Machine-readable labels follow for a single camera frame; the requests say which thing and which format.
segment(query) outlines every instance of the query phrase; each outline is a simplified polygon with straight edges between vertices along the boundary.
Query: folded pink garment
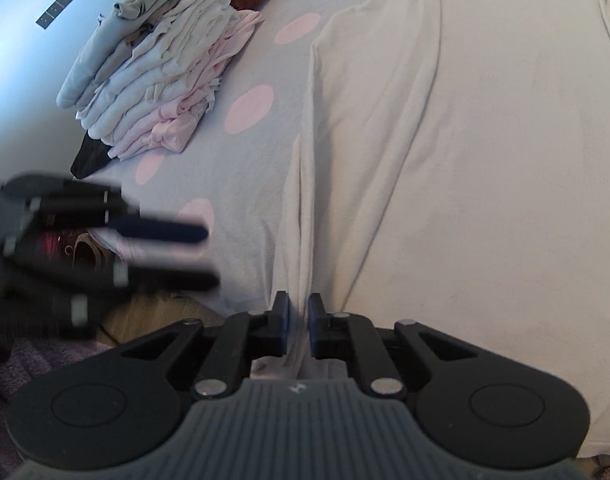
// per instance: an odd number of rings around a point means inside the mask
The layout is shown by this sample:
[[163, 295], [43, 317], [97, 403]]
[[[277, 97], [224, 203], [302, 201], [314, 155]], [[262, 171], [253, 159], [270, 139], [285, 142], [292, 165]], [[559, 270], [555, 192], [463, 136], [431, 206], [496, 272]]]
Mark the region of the folded pink garment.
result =
[[260, 20], [260, 12], [239, 10], [236, 20], [207, 53], [204, 68], [192, 89], [138, 120], [119, 140], [108, 155], [121, 160], [164, 146], [182, 152], [198, 121], [211, 110], [215, 91], [220, 88], [220, 75], [227, 64], [242, 50]]

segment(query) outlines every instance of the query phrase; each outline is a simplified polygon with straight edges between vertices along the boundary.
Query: folded gray garment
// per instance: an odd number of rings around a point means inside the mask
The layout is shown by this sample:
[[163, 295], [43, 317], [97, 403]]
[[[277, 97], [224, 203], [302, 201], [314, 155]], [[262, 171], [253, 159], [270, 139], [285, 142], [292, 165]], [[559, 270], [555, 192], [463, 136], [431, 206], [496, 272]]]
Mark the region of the folded gray garment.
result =
[[104, 63], [98, 69], [98, 72], [96, 72], [94, 78], [89, 82], [87, 88], [85, 88], [85, 91], [80, 96], [80, 99], [76, 101], [76, 108], [84, 108], [90, 103], [96, 89], [131, 57], [131, 53], [134, 48], [136, 48], [145, 39], [147, 34], [154, 30], [158, 22], [163, 18], [167, 11], [173, 9], [180, 1], [181, 0], [167, 0], [162, 6], [152, 13], [149, 19], [143, 25], [141, 25], [136, 32], [132, 32], [126, 36], [116, 46], [114, 52], [112, 52], [104, 61]]
[[[118, 7], [114, 7], [112, 13], [102, 20], [78, 53], [58, 92], [56, 104], [60, 108], [74, 106], [120, 41], [136, 32], [156, 10], [168, 1], [126, 0], [118, 4]], [[127, 19], [126, 16], [133, 16], [133, 19]]]

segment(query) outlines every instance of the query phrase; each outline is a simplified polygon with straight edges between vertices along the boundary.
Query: black cable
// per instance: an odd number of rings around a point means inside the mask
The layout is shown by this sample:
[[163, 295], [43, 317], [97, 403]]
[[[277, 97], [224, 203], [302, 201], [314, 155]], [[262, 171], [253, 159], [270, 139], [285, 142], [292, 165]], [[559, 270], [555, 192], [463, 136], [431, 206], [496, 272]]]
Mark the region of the black cable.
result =
[[100, 325], [98, 325], [98, 330], [101, 331], [101, 333], [107, 338], [109, 339], [109, 341], [111, 341], [112, 343], [114, 343], [116, 346], [120, 346], [120, 343], [118, 342], [118, 340], [109, 333], [109, 331], [104, 327], [104, 325], [101, 323]]

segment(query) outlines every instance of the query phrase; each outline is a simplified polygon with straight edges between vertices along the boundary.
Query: black garment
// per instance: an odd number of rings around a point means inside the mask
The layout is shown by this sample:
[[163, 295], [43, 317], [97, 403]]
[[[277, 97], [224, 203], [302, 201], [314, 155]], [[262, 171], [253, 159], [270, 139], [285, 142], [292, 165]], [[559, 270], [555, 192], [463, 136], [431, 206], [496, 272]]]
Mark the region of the black garment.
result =
[[107, 166], [111, 159], [107, 155], [110, 147], [101, 140], [92, 139], [85, 133], [80, 150], [71, 165], [70, 172], [76, 178], [85, 178]]

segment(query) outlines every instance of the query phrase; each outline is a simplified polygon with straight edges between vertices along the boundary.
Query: bed sheet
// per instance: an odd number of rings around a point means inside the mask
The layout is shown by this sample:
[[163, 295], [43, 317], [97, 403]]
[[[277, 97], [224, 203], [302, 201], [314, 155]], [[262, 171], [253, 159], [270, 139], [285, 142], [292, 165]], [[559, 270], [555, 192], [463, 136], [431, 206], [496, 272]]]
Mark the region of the bed sheet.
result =
[[264, 22], [228, 67], [214, 109], [184, 152], [153, 150], [94, 175], [120, 183], [144, 214], [206, 223], [208, 245], [188, 249], [108, 233], [99, 233], [101, 240], [127, 261], [215, 267], [220, 290], [198, 299], [219, 314], [266, 309], [310, 46], [333, 14], [363, 1], [264, 0]]

